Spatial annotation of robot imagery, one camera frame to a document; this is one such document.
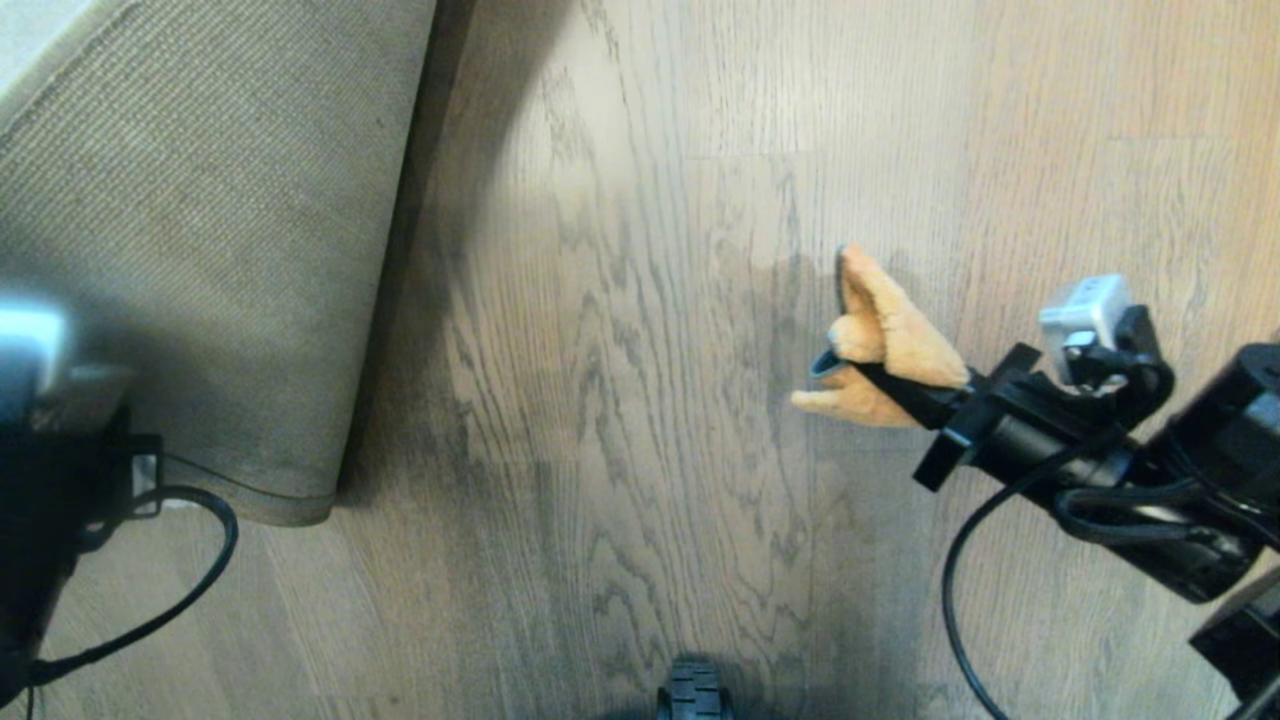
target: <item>stuffed toy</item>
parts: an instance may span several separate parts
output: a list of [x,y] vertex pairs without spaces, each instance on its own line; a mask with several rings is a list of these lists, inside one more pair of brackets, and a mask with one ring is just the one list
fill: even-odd
[[810,370],[827,389],[792,393],[796,407],[864,425],[915,427],[850,361],[883,363],[891,375],[937,387],[960,388],[969,380],[960,354],[861,249],[840,251],[837,284],[841,315],[827,333],[831,351]]

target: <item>wheel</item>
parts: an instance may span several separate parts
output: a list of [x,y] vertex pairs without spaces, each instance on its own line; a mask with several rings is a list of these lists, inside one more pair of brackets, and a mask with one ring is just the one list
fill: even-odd
[[677,661],[671,666],[671,688],[658,691],[658,720],[733,720],[728,691],[709,662]]

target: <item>plush toy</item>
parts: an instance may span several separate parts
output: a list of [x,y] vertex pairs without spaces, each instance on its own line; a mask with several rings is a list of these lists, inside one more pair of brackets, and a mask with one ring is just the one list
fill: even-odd
[[810,372],[827,389],[795,392],[791,402],[801,410],[864,425],[916,425],[847,361],[883,363],[891,375],[959,388],[969,380],[964,359],[906,291],[859,247],[841,250],[837,274],[842,307],[827,333],[831,352],[823,354]]

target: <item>black cable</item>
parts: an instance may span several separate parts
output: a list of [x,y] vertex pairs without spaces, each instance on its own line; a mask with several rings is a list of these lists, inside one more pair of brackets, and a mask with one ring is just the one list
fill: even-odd
[[1204,495],[1204,486],[1197,480],[1179,480],[1158,487],[1075,488],[1053,497],[1052,515],[1062,532],[1075,539],[1103,546],[1132,544],[1156,541],[1187,541],[1197,533],[1213,530],[1184,523],[1126,523],[1111,524],[1091,520],[1082,511],[1091,509],[1135,510],[1160,505],[1176,507]]
[[133,511],[140,507],[145,507],[152,502],[164,502],[165,500],[183,500],[187,502],[193,502],[200,505],[205,510],[212,512],[223,523],[223,548],[219,551],[218,557],[214,564],[205,573],[205,577],[196,583],[196,587],[187,593],[180,601],[178,601],[173,607],[165,610],[160,615],[156,615],[151,620],[133,628],[128,633],[115,638],[114,641],[105,642],[97,647],[92,647],[81,652],[79,655],[73,655],[61,660],[44,661],[37,660],[32,662],[31,666],[31,684],[32,685],[46,685],[59,678],[63,678],[81,667],[90,665],[91,662],[97,662],[104,657],[119,652],[125,647],[141,641],[142,638],[150,635],[151,633],[165,626],[170,620],[180,615],[184,610],[192,606],[200,596],[218,580],[227,569],[227,564],[230,562],[232,552],[236,551],[236,542],[239,539],[239,524],[236,521],[236,511],[232,506],[227,503],[225,500],[218,497],[216,495],[202,491],[198,488],[182,487],[182,486],[168,486],[160,487],[148,492],[145,492],[133,500],[133,506],[129,512],[122,518],[113,520],[114,524],[119,524],[127,519]]
[[947,560],[942,568],[942,620],[947,629],[947,642],[951,643],[951,653],[955,655],[956,665],[960,666],[960,673],[964,674],[964,679],[969,683],[969,688],[973,691],[973,694],[996,720],[1009,720],[1009,716],[1005,715],[1005,711],[1001,710],[998,705],[996,705],[996,701],[992,700],[987,688],[982,684],[982,679],[978,678],[978,673],[969,662],[969,653],[964,650],[964,642],[960,639],[960,628],[956,621],[955,610],[955,574],[956,565],[960,561],[960,553],[964,551],[965,543],[969,542],[969,537],[978,528],[978,525],[982,524],[987,516],[995,512],[997,507],[1004,505],[1005,501],[1015,495],[1027,492],[1036,483],[1052,477],[1053,473],[1068,462],[1085,455],[1092,455],[1108,445],[1117,442],[1125,436],[1125,433],[1126,430],[1123,425],[1112,424],[1080,445],[1068,447],[1050,455],[1032,468],[1030,471],[1023,477],[1023,479],[1005,486],[1000,492],[991,496],[987,502],[982,503],[980,507],[974,510],[973,514],[969,515],[969,519],[965,520],[964,525],[960,527],[960,532],[956,533],[955,539],[951,541],[951,547],[947,550]]

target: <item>wood grain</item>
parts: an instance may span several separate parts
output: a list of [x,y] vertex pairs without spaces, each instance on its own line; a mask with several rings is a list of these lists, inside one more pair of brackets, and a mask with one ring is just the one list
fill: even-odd
[[[247,528],[207,601],[47,716],[645,717],[698,652],[746,717],[980,717],[937,587],[993,483],[932,496],[924,433],[786,404],[833,254],[868,247],[977,366],[1125,273],[1178,407],[1280,325],[1277,8],[476,0],[347,506]],[[47,655],[170,601],[212,533],[127,530]],[[1185,644],[1208,607],[1025,503],[959,585],[1015,716],[1233,707]]]

